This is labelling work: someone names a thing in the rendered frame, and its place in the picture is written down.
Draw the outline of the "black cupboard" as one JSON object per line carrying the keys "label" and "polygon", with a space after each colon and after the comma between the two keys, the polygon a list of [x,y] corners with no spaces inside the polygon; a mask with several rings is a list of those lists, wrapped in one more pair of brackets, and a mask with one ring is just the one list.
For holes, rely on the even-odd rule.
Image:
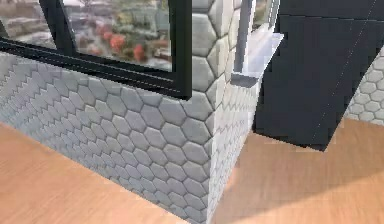
{"label": "black cupboard", "polygon": [[281,0],[255,133],[323,151],[384,46],[384,0]]}

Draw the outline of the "grey framed window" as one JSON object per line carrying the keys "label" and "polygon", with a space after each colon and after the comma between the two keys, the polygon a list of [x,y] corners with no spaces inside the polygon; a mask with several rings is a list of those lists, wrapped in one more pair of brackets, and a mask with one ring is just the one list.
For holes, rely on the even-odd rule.
{"label": "grey framed window", "polygon": [[281,0],[243,0],[231,84],[251,88],[262,79],[284,35],[275,32]]}

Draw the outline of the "black framed window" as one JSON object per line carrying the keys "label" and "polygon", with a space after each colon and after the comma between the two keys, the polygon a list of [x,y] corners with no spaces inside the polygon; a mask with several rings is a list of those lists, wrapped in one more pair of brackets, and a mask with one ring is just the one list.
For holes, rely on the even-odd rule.
{"label": "black framed window", "polygon": [[192,0],[0,0],[0,52],[188,99]]}

